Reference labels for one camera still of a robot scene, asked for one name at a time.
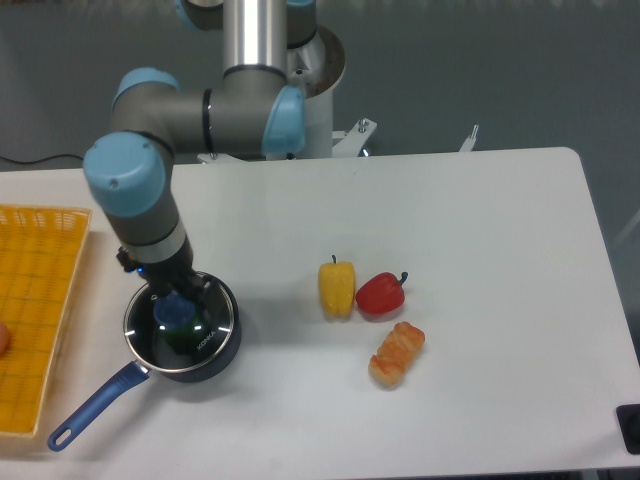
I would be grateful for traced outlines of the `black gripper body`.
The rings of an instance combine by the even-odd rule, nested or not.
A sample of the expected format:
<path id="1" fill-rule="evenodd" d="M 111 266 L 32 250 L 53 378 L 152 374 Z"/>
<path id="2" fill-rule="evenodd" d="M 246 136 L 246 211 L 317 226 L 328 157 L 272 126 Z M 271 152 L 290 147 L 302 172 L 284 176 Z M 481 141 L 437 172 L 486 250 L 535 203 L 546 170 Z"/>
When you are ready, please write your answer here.
<path id="1" fill-rule="evenodd" d="M 182 282 L 191 272 L 193 251 L 187 236 L 167 246 L 157 243 L 136 248 L 120 246 L 116 258 L 125 272 L 138 273 L 149 286 L 150 282 L 167 282 L 173 291 L 182 293 Z"/>

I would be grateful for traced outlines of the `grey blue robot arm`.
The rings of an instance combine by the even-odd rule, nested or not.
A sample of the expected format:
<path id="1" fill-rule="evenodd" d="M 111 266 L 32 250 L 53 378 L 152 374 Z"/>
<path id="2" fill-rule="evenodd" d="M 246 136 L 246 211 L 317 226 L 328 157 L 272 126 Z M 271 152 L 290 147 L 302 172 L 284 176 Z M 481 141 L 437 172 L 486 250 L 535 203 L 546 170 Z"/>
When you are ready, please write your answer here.
<path id="1" fill-rule="evenodd" d="M 120 82 L 111 127 L 83 172 L 120 240 L 119 261 L 151 291 L 198 302 L 206 283 L 171 193 L 175 157 L 293 154 L 305 145 L 305 96 L 288 78 L 288 52 L 316 33 L 312 1 L 179 1 L 183 20 L 224 34 L 223 86 L 187 92 L 170 74 L 139 68 Z"/>

